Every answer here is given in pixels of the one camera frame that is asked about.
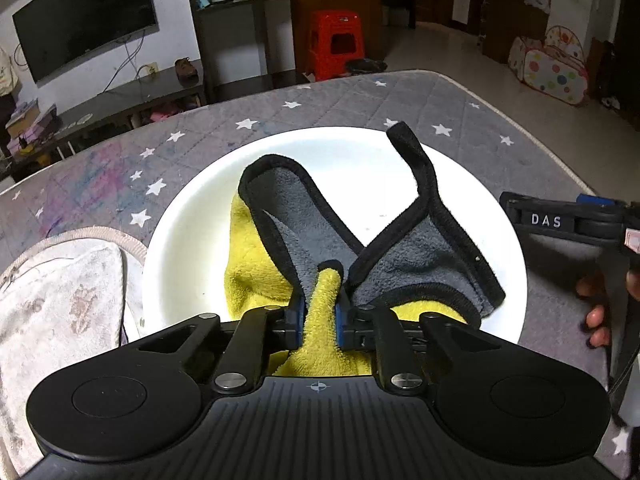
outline silver screw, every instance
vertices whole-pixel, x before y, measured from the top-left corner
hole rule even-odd
[[[422,384],[422,379],[415,374],[396,374],[391,377],[391,384],[401,390],[412,390]]]
[[[220,388],[225,390],[233,390],[239,388],[246,383],[246,377],[242,374],[236,374],[235,372],[229,372],[226,374],[220,374],[216,377],[216,384]]]

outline brown shoe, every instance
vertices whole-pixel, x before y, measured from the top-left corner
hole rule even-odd
[[[188,57],[175,60],[175,73],[180,81],[198,77],[198,70],[191,64]]]

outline black tv screen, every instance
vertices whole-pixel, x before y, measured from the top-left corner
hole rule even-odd
[[[34,81],[99,46],[155,24],[152,0],[33,0],[14,14]]]

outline crosshair symbol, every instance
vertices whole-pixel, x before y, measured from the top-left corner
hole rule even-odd
[[[328,386],[320,381],[316,381],[311,386],[309,386],[315,392],[321,392],[322,390],[326,390]]]

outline stool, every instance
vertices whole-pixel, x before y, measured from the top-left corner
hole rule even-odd
[[[311,14],[307,73],[324,81],[346,72],[344,63],[364,57],[360,17],[352,10],[316,10]]]

